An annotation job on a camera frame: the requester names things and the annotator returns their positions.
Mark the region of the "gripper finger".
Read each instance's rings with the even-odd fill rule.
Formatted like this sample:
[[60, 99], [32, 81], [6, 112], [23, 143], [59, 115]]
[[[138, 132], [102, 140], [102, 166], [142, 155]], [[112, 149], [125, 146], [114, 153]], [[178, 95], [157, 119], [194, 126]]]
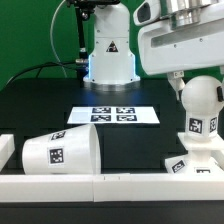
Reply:
[[224, 101], [222, 86], [217, 87], [217, 98], [218, 98], [218, 102], [223, 102]]

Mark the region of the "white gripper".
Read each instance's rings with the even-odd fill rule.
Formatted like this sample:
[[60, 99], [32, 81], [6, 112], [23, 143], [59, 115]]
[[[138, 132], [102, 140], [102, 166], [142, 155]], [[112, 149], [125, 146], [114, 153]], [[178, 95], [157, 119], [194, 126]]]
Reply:
[[177, 100], [183, 71], [224, 66], [224, 0], [144, 0], [133, 19], [143, 70], [168, 73]]

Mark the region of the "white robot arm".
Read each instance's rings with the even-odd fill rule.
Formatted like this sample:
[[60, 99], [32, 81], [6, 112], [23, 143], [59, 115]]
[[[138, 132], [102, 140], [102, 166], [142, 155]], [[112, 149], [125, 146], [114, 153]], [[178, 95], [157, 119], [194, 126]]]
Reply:
[[165, 74], [177, 92], [186, 71], [224, 67], [224, 0], [144, 0], [133, 13], [123, 4], [99, 4], [87, 86], [112, 91], [139, 81], [129, 48], [131, 23], [140, 27], [143, 70]]

